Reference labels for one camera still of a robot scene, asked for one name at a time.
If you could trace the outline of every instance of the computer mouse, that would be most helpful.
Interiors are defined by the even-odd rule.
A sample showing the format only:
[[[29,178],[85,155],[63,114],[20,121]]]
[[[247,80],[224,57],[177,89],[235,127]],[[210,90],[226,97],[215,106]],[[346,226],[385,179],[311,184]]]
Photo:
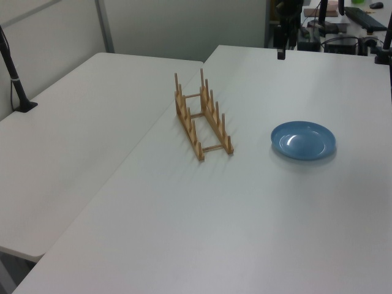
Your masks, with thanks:
[[[380,8],[384,7],[384,3],[383,2],[376,2],[376,3],[370,4],[369,7],[371,9],[380,9]]]

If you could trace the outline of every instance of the floor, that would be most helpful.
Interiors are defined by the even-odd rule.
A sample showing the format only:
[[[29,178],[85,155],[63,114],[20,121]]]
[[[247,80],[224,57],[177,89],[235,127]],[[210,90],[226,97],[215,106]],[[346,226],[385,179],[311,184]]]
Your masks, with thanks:
[[[0,252],[0,294],[11,294],[34,265],[34,262]]]

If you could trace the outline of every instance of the white wall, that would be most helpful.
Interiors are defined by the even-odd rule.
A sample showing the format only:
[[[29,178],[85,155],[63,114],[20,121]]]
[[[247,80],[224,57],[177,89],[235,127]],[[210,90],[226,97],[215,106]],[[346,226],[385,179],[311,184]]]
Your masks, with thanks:
[[[105,0],[116,53],[205,61],[218,45],[263,47],[269,0]]]
[[[62,0],[12,24],[4,33],[28,99],[95,53],[105,51],[94,0]],[[2,120],[11,113],[10,78],[0,59]]]

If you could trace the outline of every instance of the desk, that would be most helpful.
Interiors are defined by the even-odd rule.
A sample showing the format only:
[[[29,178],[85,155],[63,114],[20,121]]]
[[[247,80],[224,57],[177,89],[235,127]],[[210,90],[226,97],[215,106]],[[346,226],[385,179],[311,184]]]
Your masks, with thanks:
[[[55,243],[201,62],[100,53],[0,122],[0,251]]]
[[[310,5],[308,7],[304,7],[304,8],[310,8],[310,7],[314,7],[316,8],[317,5],[319,4],[320,1],[318,0],[312,0]],[[382,9],[370,9],[369,8],[369,4],[370,3],[374,3],[374,2],[378,2],[378,1],[365,1],[362,4],[353,4],[351,3],[351,0],[345,0],[344,1],[344,5],[350,6],[350,7],[358,7],[361,8],[363,10],[371,10],[374,13],[369,14],[372,18],[374,18],[375,20],[377,20],[378,22],[380,22],[381,24],[383,24],[384,26],[388,27],[388,23],[390,21],[390,16],[391,16],[391,11],[392,11],[392,2],[391,1],[382,1],[384,3],[384,8]],[[312,20],[312,17],[309,17],[305,23],[304,26],[307,26],[308,21]],[[304,13],[301,13],[301,23],[305,20],[305,16]],[[347,34],[356,36],[356,37],[370,37],[369,35],[366,34],[366,30],[363,29],[360,25],[358,25],[357,23],[355,23],[354,21],[352,21],[351,19],[349,19],[346,15],[342,16],[342,15],[338,15],[338,17],[327,17],[325,18],[326,21],[329,21],[330,23],[347,23]],[[373,37],[378,37],[379,40],[384,41],[385,39],[385,31],[383,32],[374,32]]]
[[[390,292],[389,68],[224,46],[203,68],[234,155],[200,163],[172,103],[15,294]],[[299,119],[332,130],[337,152],[276,153],[272,129]]]

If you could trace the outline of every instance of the plate rim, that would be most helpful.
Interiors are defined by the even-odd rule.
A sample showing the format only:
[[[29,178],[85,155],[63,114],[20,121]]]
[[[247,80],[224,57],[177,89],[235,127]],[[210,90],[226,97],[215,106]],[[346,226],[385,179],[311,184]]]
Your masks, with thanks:
[[[276,134],[278,129],[281,129],[285,125],[290,125],[290,124],[293,124],[293,123],[310,124],[310,125],[317,126],[317,127],[321,128],[321,129],[325,130],[327,133],[329,133],[328,135],[330,135],[331,138],[333,139],[333,148],[331,148],[331,150],[326,152],[326,153],[322,153],[321,155],[318,155],[318,156],[315,156],[315,157],[311,157],[311,158],[292,156],[291,154],[288,154],[287,152],[284,152],[284,150],[282,148],[280,148],[280,145],[276,146],[276,144],[275,144],[275,142],[273,140],[273,137]],[[323,126],[321,124],[317,124],[316,122],[311,122],[311,121],[287,121],[287,122],[284,122],[284,123],[276,126],[272,130],[272,132],[271,132],[271,142],[272,142],[272,146],[273,146],[273,148],[275,150],[277,150],[278,152],[280,152],[284,156],[287,156],[287,157],[292,158],[292,159],[297,159],[297,160],[307,160],[307,161],[309,161],[309,160],[321,159],[321,158],[324,158],[326,156],[329,156],[330,154],[334,153],[335,150],[336,150],[336,138],[335,138],[334,134],[327,127],[325,127],[325,126]]]

